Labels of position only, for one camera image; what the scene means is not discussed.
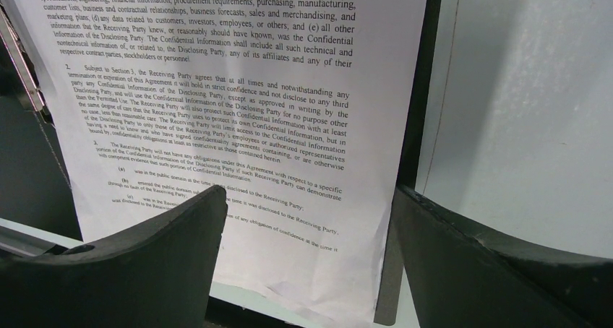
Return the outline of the dark right gripper left finger tip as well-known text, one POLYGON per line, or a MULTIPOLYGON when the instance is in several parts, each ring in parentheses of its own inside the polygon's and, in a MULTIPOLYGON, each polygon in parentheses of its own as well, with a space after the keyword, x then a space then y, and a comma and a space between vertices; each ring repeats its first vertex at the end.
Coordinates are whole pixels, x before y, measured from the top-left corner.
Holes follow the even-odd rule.
POLYGON ((61 254, 1 260, 3 327, 202 327, 228 207, 212 186, 61 254))

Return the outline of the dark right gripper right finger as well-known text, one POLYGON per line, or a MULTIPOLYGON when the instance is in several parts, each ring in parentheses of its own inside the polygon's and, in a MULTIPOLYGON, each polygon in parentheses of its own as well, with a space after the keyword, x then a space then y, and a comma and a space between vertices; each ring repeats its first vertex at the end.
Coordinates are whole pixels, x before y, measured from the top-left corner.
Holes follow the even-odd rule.
POLYGON ((540 246, 400 186, 393 224, 422 327, 610 327, 612 260, 540 246))

